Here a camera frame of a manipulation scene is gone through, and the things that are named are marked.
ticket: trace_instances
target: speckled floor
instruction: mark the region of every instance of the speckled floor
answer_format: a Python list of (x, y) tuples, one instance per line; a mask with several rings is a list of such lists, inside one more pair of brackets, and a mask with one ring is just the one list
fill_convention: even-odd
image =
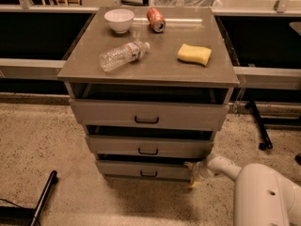
[[(94, 164), (68, 98), (1, 97), (0, 198), (35, 207), (52, 170), (59, 182), (40, 216), (42, 226), (232, 225), (233, 187), (228, 178), (186, 183), (105, 180)], [(300, 131), (268, 130), (274, 149), (258, 149), (251, 115), (229, 114), (214, 152), (239, 166), (263, 163), (301, 185)]]

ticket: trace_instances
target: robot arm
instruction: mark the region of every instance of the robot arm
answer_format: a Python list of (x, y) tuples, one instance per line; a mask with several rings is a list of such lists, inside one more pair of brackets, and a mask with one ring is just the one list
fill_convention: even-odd
[(186, 163), (192, 181), (226, 175), (234, 183), (234, 226), (301, 226), (301, 187), (261, 164), (235, 166), (210, 154), (203, 162)]

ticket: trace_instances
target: clear plastic bottle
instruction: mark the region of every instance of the clear plastic bottle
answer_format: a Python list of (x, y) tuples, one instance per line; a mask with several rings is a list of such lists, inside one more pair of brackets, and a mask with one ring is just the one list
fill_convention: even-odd
[(100, 54), (100, 66), (105, 72), (110, 72), (121, 65), (142, 58), (150, 48), (151, 46), (148, 42), (140, 40), (126, 43)]

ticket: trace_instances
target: bowl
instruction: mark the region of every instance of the bowl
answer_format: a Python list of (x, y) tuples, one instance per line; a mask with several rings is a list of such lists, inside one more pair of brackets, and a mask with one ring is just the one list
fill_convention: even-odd
[(104, 18), (109, 27), (118, 34), (126, 33), (134, 20), (134, 13), (128, 9), (114, 9), (107, 11)]

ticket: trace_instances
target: soup can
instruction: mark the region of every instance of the soup can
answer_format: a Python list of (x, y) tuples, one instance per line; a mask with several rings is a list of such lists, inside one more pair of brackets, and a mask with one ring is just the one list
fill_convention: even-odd
[(147, 17), (153, 31), (157, 33), (163, 32), (166, 27), (166, 20), (157, 8), (150, 8)]

